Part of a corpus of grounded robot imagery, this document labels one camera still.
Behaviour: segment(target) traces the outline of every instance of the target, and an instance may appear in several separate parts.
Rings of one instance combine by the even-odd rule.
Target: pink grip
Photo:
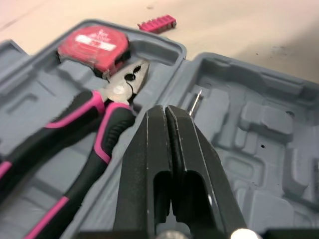
[[[67,197],[62,197],[51,210],[41,219],[41,221],[29,232],[24,239],[35,239],[43,228],[50,223],[51,219],[64,207],[64,205],[69,201]]]
[[[106,113],[102,119],[102,122],[100,124],[98,133],[96,135],[95,143],[94,143],[94,151],[96,154],[102,158],[106,163],[109,163],[111,160],[111,157],[108,156],[103,149],[101,148],[102,140],[103,140],[103,135],[105,128],[108,125],[108,121],[113,113],[114,110],[117,108],[126,108],[126,109],[131,109],[129,105],[123,104],[123,103],[110,103],[109,106],[106,109]]]
[[[5,161],[0,164],[0,179],[8,172],[12,167],[12,163]]]
[[[105,112],[105,106],[100,93],[97,91],[92,91],[92,94],[93,94],[93,97],[83,106],[81,106],[78,110],[72,112],[67,117],[65,117],[64,119],[58,122],[48,123],[45,127],[46,128],[65,127],[66,125],[70,124],[71,122],[79,118],[81,115],[86,113],[92,107],[95,107],[100,114],[103,114]]]

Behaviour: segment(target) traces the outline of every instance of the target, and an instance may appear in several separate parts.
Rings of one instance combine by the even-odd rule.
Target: rubber handle
[[[81,92],[54,121],[18,145],[0,164],[0,202],[40,159],[53,148],[62,149],[63,142],[70,135],[80,131],[104,111],[104,102],[98,92]]]
[[[79,176],[64,196],[24,239],[58,238],[73,220],[92,185],[103,175],[120,135],[135,122],[130,106],[110,103],[102,119],[95,144]]]

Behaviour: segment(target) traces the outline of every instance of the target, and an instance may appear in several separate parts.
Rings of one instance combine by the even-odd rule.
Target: gray plastic tool case
[[[216,148],[250,229],[319,226],[319,86],[213,53],[186,61],[186,49],[166,38],[87,20],[35,56],[14,42],[0,45],[0,155],[59,114],[81,88],[105,81],[80,63],[60,63],[59,43],[74,29],[103,24],[128,35],[133,62],[151,60],[147,83],[134,99],[134,127],[117,144],[106,173],[89,191],[62,235],[111,229],[121,157],[145,111],[154,105],[188,109],[200,89],[194,121]],[[38,165],[0,208],[0,238],[19,239],[69,187],[92,147],[94,134]]]

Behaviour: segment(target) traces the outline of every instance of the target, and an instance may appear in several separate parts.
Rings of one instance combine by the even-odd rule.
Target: pliers handle
[[[92,185],[105,172],[120,135],[135,122],[130,106],[110,103],[91,153],[77,179],[24,239],[57,238],[72,221]]]

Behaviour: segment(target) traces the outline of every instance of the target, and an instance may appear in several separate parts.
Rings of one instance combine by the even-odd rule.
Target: black rubber grip
[[[87,103],[90,99],[92,99],[93,94],[91,91],[82,91],[77,96],[73,98],[72,103],[59,115],[57,116],[52,123],[56,123],[79,109],[81,106],[83,106],[85,103]],[[98,114],[97,111],[92,112],[91,117],[96,117],[96,114]]]
[[[103,120],[107,120],[106,125],[103,125]],[[103,120],[98,130],[97,138],[99,134],[103,137],[101,148],[111,157],[120,135],[134,124],[135,116],[130,109],[117,107],[112,110],[109,117],[106,114]],[[86,194],[103,175],[107,166],[106,160],[101,158],[93,147],[79,176],[64,194],[64,197],[68,198],[69,201],[51,218],[36,239],[55,239],[63,233],[81,207]]]
[[[120,135],[135,122],[132,110],[127,108],[116,108],[109,118],[107,127],[104,129],[101,148],[107,155],[112,151],[119,141]]]
[[[52,123],[59,122],[59,120],[79,109],[92,97],[93,94],[89,91],[78,94],[70,106]],[[99,112],[92,104],[91,107],[87,108],[87,111],[82,111],[82,114],[65,126],[43,127],[18,145],[12,153],[3,159],[12,166],[0,178],[0,203],[36,163],[52,157],[68,146],[70,139],[73,140],[74,136],[80,139],[87,135],[89,133],[87,128],[91,126],[92,122],[96,123],[98,118]]]
[[[116,108],[109,117],[106,127],[103,127],[103,122],[98,130],[102,135],[101,149],[107,154],[109,158],[112,157],[112,151],[117,144],[120,135],[135,122],[135,116],[132,111],[126,108]],[[93,149],[77,179],[74,181],[69,190],[64,194],[67,198],[79,198],[83,199],[87,191],[92,185],[101,177],[107,168],[107,159],[102,158]]]

